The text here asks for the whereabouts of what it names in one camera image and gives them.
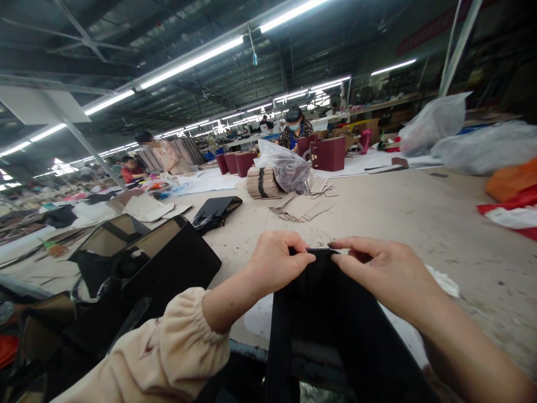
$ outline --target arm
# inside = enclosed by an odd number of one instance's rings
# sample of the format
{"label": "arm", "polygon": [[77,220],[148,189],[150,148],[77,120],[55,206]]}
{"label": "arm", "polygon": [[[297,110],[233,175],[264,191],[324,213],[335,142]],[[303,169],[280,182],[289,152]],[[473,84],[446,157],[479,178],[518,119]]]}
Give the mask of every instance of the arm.
{"label": "arm", "polygon": [[[289,256],[289,247],[295,256]],[[260,298],[315,260],[296,232],[264,232],[246,267],[211,291],[189,288],[161,318],[122,336],[55,402],[192,401],[229,359],[228,331]]]}
{"label": "arm", "polygon": [[409,246],[350,237],[331,247],[350,249],[332,260],[423,335],[433,369],[465,401],[537,398],[535,385],[449,298]]}

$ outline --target fluorescent light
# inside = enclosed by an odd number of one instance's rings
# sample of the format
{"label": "fluorescent light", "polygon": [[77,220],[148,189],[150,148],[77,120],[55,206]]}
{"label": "fluorescent light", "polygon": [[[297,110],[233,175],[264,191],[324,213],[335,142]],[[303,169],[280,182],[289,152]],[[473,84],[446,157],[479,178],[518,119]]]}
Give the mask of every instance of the fluorescent light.
{"label": "fluorescent light", "polygon": [[109,107],[110,105],[113,105],[115,104],[116,102],[119,102],[127,97],[130,97],[131,95],[134,95],[134,91],[133,90],[128,90],[128,91],[125,91],[119,95],[116,95],[115,97],[113,98],[110,98],[109,100],[97,105],[97,106],[94,106],[93,108],[85,111],[84,113],[87,115],[87,116],[90,116],[90,115],[93,115],[95,112],[99,112],[100,110],[106,108],[106,107]]}
{"label": "fluorescent light", "polygon": [[326,3],[327,1],[328,0],[310,0],[309,2],[305,2],[301,6],[298,6],[297,8],[293,8],[291,11],[287,11],[287,13],[282,14],[281,16],[276,17],[272,21],[269,21],[266,24],[261,25],[260,26],[261,33],[264,34],[266,31],[271,30],[272,28],[277,27],[278,25],[281,25],[284,22],[289,21],[292,18],[299,16],[300,14],[303,14],[306,11],[311,10],[312,8],[320,6],[321,4]]}
{"label": "fluorescent light", "polygon": [[372,76],[376,75],[376,74],[381,74],[381,73],[385,73],[387,71],[390,71],[390,70],[393,70],[393,69],[396,69],[396,68],[399,68],[399,67],[403,67],[405,65],[409,65],[409,64],[412,64],[416,61],[416,59],[414,60],[409,60],[407,62],[404,62],[404,63],[401,63],[401,64],[397,64],[395,66],[391,66],[391,67],[388,67],[388,68],[385,68],[385,69],[382,69],[382,70],[378,70],[377,72],[374,72],[374,73],[371,73]]}
{"label": "fluorescent light", "polygon": [[188,129],[192,129],[192,128],[194,128],[194,127],[201,126],[203,123],[207,123],[207,122],[209,122],[209,121],[208,121],[208,120],[204,120],[204,121],[195,123],[195,124],[193,124],[193,125],[187,126],[187,127],[185,127],[185,129],[186,129],[186,130],[188,130]]}
{"label": "fluorescent light", "polygon": [[250,113],[250,112],[253,112],[253,111],[255,111],[255,110],[262,109],[262,108],[264,108],[264,107],[271,106],[271,105],[272,105],[272,103],[270,103],[270,104],[265,104],[265,105],[261,105],[261,106],[256,106],[255,108],[248,109],[246,112],[247,112],[247,113]]}
{"label": "fluorescent light", "polygon": [[12,154],[12,153],[17,152],[19,150],[22,150],[23,148],[29,146],[30,144],[31,144],[30,142],[23,142],[23,143],[19,144],[18,146],[15,146],[13,148],[10,148],[7,151],[4,151],[2,154],[0,154],[0,157],[5,157],[6,155]]}
{"label": "fluorescent light", "polygon": [[160,81],[164,81],[165,79],[175,76],[176,74],[179,74],[191,67],[194,67],[197,64],[203,63],[206,60],[209,60],[215,56],[218,56],[220,53],[224,53],[226,50],[229,50],[229,49],[234,48],[235,46],[241,45],[243,42],[244,42],[243,36],[239,36],[238,38],[235,38],[207,53],[202,54],[201,56],[198,56],[194,59],[189,60],[186,63],[180,64],[177,67],[174,67],[171,70],[168,70],[166,73],[162,73],[160,76],[156,76],[155,78],[152,78],[149,81],[142,83],[141,88],[146,89],[152,85],[160,83]]}
{"label": "fluorescent light", "polygon": [[342,81],[346,81],[346,80],[348,80],[349,78],[351,78],[351,76],[344,77],[344,78],[340,78],[340,79],[338,79],[338,80],[330,81],[330,82],[327,82],[327,83],[324,83],[324,84],[319,84],[319,85],[317,85],[317,86],[315,86],[315,87],[310,88],[309,90],[310,90],[310,91],[313,91],[313,90],[316,90],[316,89],[318,89],[318,88],[320,89],[321,87],[323,87],[323,88],[329,88],[329,87],[327,87],[327,86],[328,86],[328,85],[332,85],[332,84],[334,84],[334,86],[336,86],[336,85],[341,84]]}
{"label": "fluorescent light", "polygon": [[231,118],[235,118],[236,116],[240,116],[242,115],[244,112],[239,112],[239,113],[236,113],[234,115],[229,115],[229,116],[226,116],[225,118],[222,118],[222,120],[228,120],[228,119],[231,119]]}
{"label": "fluorescent light", "polygon": [[298,92],[293,92],[293,93],[290,93],[290,94],[287,94],[287,95],[284,95],[284,96],[275,98],[274,100],[275,100],[276,102],[280,102],[280,101],[282,101],[282,100],[296,98],[297,96],[303,95],[303,94],[305,94],[306,92],[308,92],[308,90],[302,90],[302,91],[298,91]]}
{"label": "fluorescent light", "polygon": [[37,141],[39,141],[39,140],[41,140],[41,139],[44,139],[45,137],[47,137],[47,136],[49,136],[49,135],[51,135],[51,134],[53,134],[53,133],[56,133],[56,132],[59,131],[59,130],[62,130],[62,129],[65,128],[65,127],[67,127],[67,125],[66,125],[65,123],[61,123],[61,124],[59,124],[59,125],[54,126],[53,128],[50,128],[50,129],[44,131],[44,132],[41,133],[41,134],[38,134],[38,135],[35,136],[35,137],[32,137],[32,138],[30,139],[30,141],[31,141],[32,143],[35,143],[35,142],[37,142]]}

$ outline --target person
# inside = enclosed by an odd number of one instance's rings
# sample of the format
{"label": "person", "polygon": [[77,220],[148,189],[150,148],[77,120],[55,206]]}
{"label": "person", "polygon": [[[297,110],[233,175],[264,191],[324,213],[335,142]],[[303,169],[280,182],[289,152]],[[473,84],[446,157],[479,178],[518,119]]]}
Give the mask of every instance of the person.
{"label": "person", "polygon": [[112,163],[112,170],[116,176],[122,176],[121,170],[123,169],[123,162],[114,160]]}
{"label": "person", "polygon": [[[535,401],[535,385],[439,287],[409,246],[366,237],[330,246],[349,249],[348,255],[333,255],[334,263],[418,329],[433,368],[465,401]],[[290,247],[296,255],[289,255]],[[307,248],[297,232],[262,233],[241,271],[212,290],[177,295],[162,317],[123,335],[55,401],[194,400],[229,360],[231,326],[315,261]]]}
{"label": "person", "polygon": [[80,172],[80,179],[85,182],[89,182],[95,178],[95,171],[91,169],[91,164],[89,162],[86,162],[78,172]]}
{"label": "person", "polygon": [[134,139],[138,144],[150,147],[155,156],[164,166],[164,172],[171,175],[181,175],[192,172],[189,162],[183,158],[179,150],[166,140],[156,141],[147,130],[136,133]]}
{"label": "person", "polygon": [[147,164],[144,162],[143,159],[140,158],[138,154],[134,155],[134,159],[136,160],[136,165],[138,166],[138,168],[141,168],[146,173],[149,171],[149,169],[147,168]]}
{"label": "person", "polygon": [[297,152],[297,140],[300,137],[312,135],[313,126],[309,120],[304,118],[302,109],[297,105],[289,109],[285,120],[287,120],[288,126],[281,132],[276,144]]}
{"label": "person", "polygon": [[136,179],[147,177],[147,174],[136,166],[136,161],[131,156],[123,157],[122,161],[121,174],[126,184],[132,183]]}

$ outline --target sleeve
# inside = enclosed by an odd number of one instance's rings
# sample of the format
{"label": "sleeve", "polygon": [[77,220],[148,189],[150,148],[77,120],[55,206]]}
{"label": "sleeve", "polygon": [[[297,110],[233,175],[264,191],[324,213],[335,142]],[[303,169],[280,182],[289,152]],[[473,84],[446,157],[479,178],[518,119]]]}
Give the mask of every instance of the sleeve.
{"label": "sleeve", "polygon": [[123,167],[121,169],[121,174],[123,175],[123,180],[125,181],[126,184],[133,182],[134,180],[133,174],[131,174],[127,168]]}
{"label": "sleeve", "polygon": [[110,355],[54,402],[190,402],[229,360],[229,334],[203,315],[207,291],[189,288],[164,316],[121,337]]}
{"label": "sleeve", "polygon": [[169,141],[166,141],[164,140],[162,142],[162,146],[164,147],[164,149],[166,150],[166,153],[168,154],[168,157],[172,160],[172,161],[180,161],[182,156],[181,156],[181,153],[179,152],[179,150],[173,145],[171,144]]}

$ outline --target plastic bag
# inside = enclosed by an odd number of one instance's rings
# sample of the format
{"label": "plastic bag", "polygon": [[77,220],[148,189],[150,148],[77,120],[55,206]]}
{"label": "plastic bag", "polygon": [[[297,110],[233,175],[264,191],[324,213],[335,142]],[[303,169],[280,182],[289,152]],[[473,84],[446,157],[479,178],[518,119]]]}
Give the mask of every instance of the plastic bag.
{"label": "plastic bag", "polygon": [[463,92],[429,102],[400,130],[401,152],[405,157],[429,154],[439,140],[456,135],[463,128],[466,102],[471,92]]}
{"label": "plastic bag", "polygon": [[491,175],[537,157],[537,126],[511,120],[439,141],[431,150],[447,168]]}
{"label": "plastic bag", "polygon": [[287,193],[308,192],[310,167],[305,159],[267,140],[260,139],[258,144],[261,156],[255,160],[257,168],[273,167],[274,179]]}

